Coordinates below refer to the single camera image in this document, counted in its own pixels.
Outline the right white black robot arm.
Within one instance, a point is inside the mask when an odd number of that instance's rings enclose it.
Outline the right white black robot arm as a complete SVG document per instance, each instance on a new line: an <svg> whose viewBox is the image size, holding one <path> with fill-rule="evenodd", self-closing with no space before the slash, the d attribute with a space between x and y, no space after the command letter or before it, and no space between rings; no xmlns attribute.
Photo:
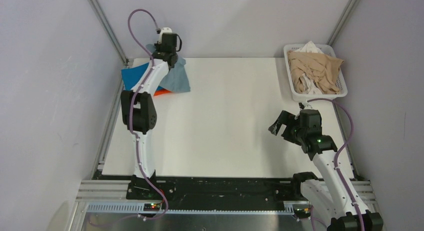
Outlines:
<svg viewBox="0 0 424 231"><path fill-rule="evenodd" d="M318 110L302 109L294 115L282 110L268 128L277 135L285 126L285 141L301 146L319 170L327 191L313 172L295 173L290 186L297 200L306 198L312 209L319 212L328 231L381 231L384 221L378 212L372 212L345 178L338 160L338 148L329 135L322 133L322 117Z"/></svg>

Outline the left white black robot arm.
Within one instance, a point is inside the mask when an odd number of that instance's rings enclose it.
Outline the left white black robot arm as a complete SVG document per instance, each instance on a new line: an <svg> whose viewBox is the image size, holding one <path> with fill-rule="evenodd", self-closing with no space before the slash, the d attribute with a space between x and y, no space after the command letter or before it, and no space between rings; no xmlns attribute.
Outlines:
<svg viewBox="0 0 424 231"><path fill-rule="evenodd" d="M145 179L138 187L138 192L145 199L154 198L158 192L157 184L149 180L155 174L151 136L158 119L153 95L162 79L175 66L182 44L178 34L165 31L159 35L154 47L155 51L139 81L120 94L122 121L133 136L133 175Z"/></svg>

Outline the grey-blue t shirt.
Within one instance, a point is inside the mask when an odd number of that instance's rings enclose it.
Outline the grey-blue t shirt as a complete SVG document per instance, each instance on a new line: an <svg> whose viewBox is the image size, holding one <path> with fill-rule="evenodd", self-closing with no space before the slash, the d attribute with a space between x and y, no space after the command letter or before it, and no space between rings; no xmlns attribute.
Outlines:
<svg viewBox="0 0 424 231"><path fill-rule="evenodd" d="M191 90L188 75L185 70L186 61L178 55L174 68L169 69L166 62L152 59L148 71L140 80L138 91L153 94L158 88L172 93L187 93Z"/></svg>

